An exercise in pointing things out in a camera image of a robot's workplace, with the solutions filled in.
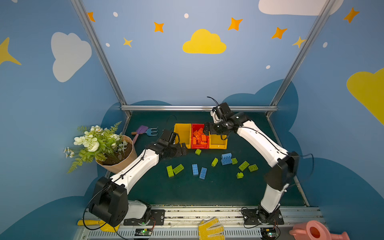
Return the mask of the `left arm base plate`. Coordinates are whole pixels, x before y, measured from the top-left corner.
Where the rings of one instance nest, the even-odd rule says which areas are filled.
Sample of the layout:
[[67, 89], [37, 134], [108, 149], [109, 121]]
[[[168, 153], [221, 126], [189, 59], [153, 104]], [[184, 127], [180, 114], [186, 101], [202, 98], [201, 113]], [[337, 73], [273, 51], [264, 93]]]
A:
[[151, 210], [142, 219], [124, 219], [124, 226], [163, 226], [165, 221], [165, 210]]

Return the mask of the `small green lego top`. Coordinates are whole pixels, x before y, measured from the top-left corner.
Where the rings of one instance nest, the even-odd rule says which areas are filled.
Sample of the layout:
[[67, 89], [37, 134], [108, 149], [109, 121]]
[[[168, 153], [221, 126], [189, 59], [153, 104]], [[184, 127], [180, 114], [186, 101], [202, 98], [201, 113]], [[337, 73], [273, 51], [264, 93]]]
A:
[[201, 152], [202, 152], [202, 150], [196, 149], [195, 154], [199, 156], [201, 154]]

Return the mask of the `green lego studs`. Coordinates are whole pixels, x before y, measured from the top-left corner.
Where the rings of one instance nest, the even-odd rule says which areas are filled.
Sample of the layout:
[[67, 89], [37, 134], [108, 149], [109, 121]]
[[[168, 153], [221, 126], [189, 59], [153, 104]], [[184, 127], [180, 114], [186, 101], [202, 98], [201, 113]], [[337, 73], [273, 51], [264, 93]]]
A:
[[174, 176], [173, 167], [172, 166], [167, 166], [166, 169], [167, 169], [168, 177], [169, 178], [173, 177]]

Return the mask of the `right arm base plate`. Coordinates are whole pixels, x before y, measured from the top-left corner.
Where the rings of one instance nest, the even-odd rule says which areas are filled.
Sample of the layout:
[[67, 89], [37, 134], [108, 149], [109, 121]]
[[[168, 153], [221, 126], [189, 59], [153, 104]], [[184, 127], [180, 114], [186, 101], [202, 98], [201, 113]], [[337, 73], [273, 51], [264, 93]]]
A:
[[272, 213], [268, 213], [264, 209], [248, 209], [241, 208], [245, 226], [259, 226], [259, 225], [283, 225], [282, 213], [279, 208]]

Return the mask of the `orange lego front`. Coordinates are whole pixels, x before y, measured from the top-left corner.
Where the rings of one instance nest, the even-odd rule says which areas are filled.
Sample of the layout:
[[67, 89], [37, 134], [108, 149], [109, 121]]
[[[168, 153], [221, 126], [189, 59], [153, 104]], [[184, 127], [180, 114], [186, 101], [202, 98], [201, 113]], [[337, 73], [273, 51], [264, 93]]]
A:
[[202, 141], [202, 142], [206, 142], [206, 141], [207, 141], [207, 136], [204, 135], [204, 134], [202, 134], [202, 135], [201, 135], [201, 141]]

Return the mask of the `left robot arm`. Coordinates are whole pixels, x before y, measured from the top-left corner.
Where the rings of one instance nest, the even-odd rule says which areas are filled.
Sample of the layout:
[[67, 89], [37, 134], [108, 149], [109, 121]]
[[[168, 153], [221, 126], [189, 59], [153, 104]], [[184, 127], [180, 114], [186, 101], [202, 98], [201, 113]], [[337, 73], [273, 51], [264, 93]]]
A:
[[89, 213], [106, 224], [116, 227], [125, 220], [144, 225], [150, 221], [152, 206], [142, 201], [129, 201], [128, 194], [134, 185], [164, 158], [181, 157], [187, 147], [179, 134], [163, 130], [156, 142], [146, 146], [143, 152], [126, 168], [110, 178], [100, 178], [87, 208]]

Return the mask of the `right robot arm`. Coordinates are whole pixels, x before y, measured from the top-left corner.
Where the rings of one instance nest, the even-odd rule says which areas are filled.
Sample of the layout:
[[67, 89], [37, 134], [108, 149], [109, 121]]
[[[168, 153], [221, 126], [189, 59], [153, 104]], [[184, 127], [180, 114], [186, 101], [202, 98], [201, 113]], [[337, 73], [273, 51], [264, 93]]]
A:
[[289, 152], [269, 138], [245, 113], [234, 113], [227, 103], [213, 107], [209, 131], [218, 135], [236, 133], [250, 143], [271, 167], [265, 175], [266, 191], [259, 205], [265, 217], [277, 212], [280, 201], [297, 174], [300, 156]]

